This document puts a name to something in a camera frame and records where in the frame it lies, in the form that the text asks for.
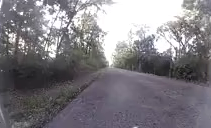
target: road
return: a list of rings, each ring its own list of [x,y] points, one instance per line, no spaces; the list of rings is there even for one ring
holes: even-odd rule
[[[110,68],[46,127],[211,128],[211,88]]]

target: tree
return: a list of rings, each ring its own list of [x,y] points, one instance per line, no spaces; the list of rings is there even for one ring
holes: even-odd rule
[[[106,32],[97,24],[96,13],[111,3],[5,1],[0,17],[0,76],[9,74],[19,88],[40,87],[107,66]]]

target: tree trunk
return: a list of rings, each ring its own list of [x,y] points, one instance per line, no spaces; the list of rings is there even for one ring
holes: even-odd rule
[[[14,56],[15,56],[15,61],[18,63],[18,51],[19,51],[19,40],[20,40],[20,34],[21,34],[21,23],[19,23],[17,27],[17,33],[16,33],[16,39],[15,39],[15,51],[14,51]]]

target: distant trees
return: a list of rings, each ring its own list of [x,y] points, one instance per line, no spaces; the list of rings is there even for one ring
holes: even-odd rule
[[[133,47],[128,46],[137,62],[135,70],[165,76],[169,72],[169,76],[178,79],[206,81],[211,56],[211,10],[206,9],[209,2],[185,0],[184,14],[160,26],[156,34],[136,33],[139,40],[133,42]],[[171,49],[158,53],[154,48],[156,37],[165,39]],[[118,51],[114,53],[114,65],[118,67],[116,56]],[[125,65],[126,55],[121,58]]]
[[[96,12],[106,4],[112,1],[5,1],[0,17],[0,79],[9,78],[17,88],[35,88],[105,67],[106,33],[97,24]]]
[[[158,53],[155,49],[154,34],[148,35],[145,28],[136,32],[133,42],[119,42],[113,55],[115,67],[156,75],[169,75],[171,56]]]

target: grass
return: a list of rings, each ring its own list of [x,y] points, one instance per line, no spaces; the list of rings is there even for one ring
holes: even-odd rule
[[[68,103],[94,82],[101,72],[94,73],[81,85],[64,84],[36,90],[30,95],[15,93],[10,106],[10,119],[15,128],[41,128],[56,116]]]

